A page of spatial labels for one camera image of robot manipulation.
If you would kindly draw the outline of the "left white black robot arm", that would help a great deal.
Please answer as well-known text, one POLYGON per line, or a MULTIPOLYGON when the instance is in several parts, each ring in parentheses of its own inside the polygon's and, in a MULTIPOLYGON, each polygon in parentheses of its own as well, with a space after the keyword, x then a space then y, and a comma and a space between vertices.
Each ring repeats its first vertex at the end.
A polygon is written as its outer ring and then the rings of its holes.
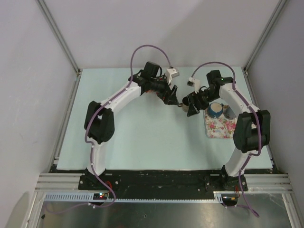
POLYGON ((92 174, 89 184, 99 190, 105 185, 101 175, 105 167, 105 148, 115 131, 114 118, 132 100, 144 93, 154 92, 166 105, 178 105, 177 86, 172 80, 179 71, 169 67, 165 72, 158 64, 147 62, 144 69, 128 78, 126 85, 111 97, 101 101, 92 101, 88 105, 85 118, 85 142, 91 144, 90 162, 87 167, 92 174))

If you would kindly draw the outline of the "brown patterned mug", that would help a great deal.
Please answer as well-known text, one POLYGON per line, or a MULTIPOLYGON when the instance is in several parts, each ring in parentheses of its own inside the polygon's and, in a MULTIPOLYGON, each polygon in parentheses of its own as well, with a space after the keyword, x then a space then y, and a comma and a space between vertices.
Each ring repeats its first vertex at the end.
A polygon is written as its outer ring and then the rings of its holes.
POLYGON ((181 103, 178 104, 178 107, 180 107, 184 112, 188 112, 189 110, 189 101, 188 99, 182 100, 181 103))

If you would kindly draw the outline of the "blue mug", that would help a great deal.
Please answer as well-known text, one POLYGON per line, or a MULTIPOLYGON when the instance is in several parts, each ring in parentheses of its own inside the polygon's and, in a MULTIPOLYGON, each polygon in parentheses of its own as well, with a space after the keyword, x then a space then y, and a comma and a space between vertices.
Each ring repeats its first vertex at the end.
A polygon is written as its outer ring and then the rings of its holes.
POLYGON ((219 118, 223 114, 223 104, 211 103, 208 108, 208 116, 213 119, 219 118))

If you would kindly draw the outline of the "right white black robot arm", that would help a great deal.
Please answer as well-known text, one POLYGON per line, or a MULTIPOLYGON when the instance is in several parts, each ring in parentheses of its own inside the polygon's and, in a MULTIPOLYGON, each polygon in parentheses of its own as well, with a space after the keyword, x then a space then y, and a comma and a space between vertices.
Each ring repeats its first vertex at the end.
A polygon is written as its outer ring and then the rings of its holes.
POLYGON ((262 148, 270 141, 270 113, 260 110, 246 99, 238 90, 235 77, 222 77, 219 70, 207 73, 208 87, 191 76, 187 84, 194 92, 183 99, 187 106, 187 116, 199 114, 211 106, 216 99, 223 99, 237 117, 233 133, 235 149, 229 161, 223 165, 219 176, 206 179, 206 190, 234 190, 244 187, 242 180, 245 167, 251 157, 258 157, 262 148))

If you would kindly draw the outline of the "grey mug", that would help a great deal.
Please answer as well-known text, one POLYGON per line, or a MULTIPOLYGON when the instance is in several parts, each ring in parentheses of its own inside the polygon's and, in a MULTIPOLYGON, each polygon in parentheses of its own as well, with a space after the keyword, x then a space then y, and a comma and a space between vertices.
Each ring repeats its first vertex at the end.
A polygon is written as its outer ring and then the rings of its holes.
POLYGON ((236 118, 235 113, 233 112, 232 108, 229 105, 226 105, 223 110, 223 115, 228 120, 233 120, 236 118))

